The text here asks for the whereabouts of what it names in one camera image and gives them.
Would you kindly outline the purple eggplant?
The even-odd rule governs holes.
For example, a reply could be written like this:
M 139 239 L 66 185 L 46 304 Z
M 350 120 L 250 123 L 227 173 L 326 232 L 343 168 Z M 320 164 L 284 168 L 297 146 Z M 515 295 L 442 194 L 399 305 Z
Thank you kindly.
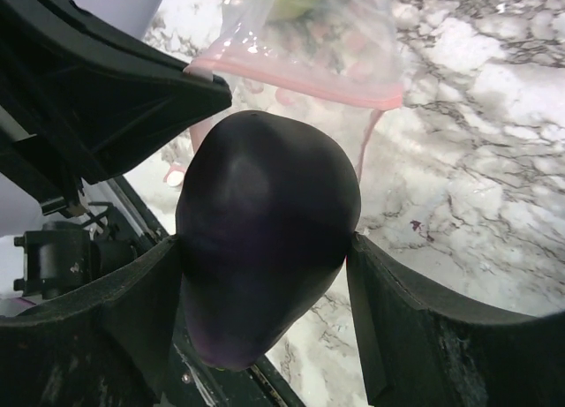
M 257 110 L 215 125 L 176 211 L 201 360 L 240 371 L 269 351 L 335 280 L 360 211 L 354 168 L 326 133 Z

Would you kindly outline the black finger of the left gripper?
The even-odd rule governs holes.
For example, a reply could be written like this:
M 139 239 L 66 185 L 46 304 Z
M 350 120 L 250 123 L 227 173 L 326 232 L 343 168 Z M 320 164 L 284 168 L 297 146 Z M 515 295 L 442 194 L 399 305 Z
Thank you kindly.
M 1 103 L 96 183 L 227 109 L 231 94 L 72 0 L 1 0 Z

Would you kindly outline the clear pink zip bag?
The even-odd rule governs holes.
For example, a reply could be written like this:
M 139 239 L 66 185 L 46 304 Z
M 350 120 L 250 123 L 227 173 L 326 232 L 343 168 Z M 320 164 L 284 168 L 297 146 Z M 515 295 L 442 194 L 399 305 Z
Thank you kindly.
M 403 102 L 392 0 L 320 0 L 271 22 L 267 0 L 222 0 L 218 37 L 185 67 L 223 76 L 234 109 L 260 109 L 319 127 L 356 172 L 382 115 Z

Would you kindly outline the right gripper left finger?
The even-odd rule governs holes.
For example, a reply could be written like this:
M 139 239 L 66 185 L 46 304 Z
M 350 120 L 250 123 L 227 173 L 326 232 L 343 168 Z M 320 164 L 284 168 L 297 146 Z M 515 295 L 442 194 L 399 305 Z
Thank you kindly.
M 3 406 L 153 406 L 177 314 L 179 245 L 1 319 Z

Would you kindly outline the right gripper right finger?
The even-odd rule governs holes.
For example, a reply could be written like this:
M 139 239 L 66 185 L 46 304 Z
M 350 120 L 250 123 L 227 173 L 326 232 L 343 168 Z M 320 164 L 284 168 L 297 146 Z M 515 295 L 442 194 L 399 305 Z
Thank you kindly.
M 355 235 L 347 281 L 372 406 L 561 406 L 564 315 L 468 298 Z

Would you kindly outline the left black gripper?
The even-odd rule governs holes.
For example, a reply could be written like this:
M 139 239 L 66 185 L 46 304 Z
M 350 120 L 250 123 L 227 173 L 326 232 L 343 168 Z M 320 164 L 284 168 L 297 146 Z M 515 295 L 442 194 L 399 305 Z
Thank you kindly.
M 1 312 L 20 314 L 128 265 L 165 235 L 137 193 L 119 177 L 85 185 L 81 217 L 45 217 L 1 239 Z

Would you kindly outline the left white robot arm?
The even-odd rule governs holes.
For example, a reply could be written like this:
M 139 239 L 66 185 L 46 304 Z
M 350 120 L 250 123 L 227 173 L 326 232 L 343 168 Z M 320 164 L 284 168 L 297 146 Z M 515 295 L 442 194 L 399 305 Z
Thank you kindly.
M 140 40 L 150 27 L 162 0 L 72 0 L 78 7 L 92 12 L 126 34 Z M 181 193 L 183 169 L 192 159 L 188 138 L 166 139 L 152 149 L 148 159 L 129 174 L 134 187 L 141 190 L 141 199 L 165 226 L 174 230 L 174 212 Z M 41 214 L 40 204 L 19 188 L 11 177 L 1 174 L 1 317 L 15 317 L 32 308 L 36 301 L 26 299 L 11 288 L 19 277 L 23 251 L 13 246 L 13 238 L 26 230 L 39 230 L 46 222 L 60 219 Z

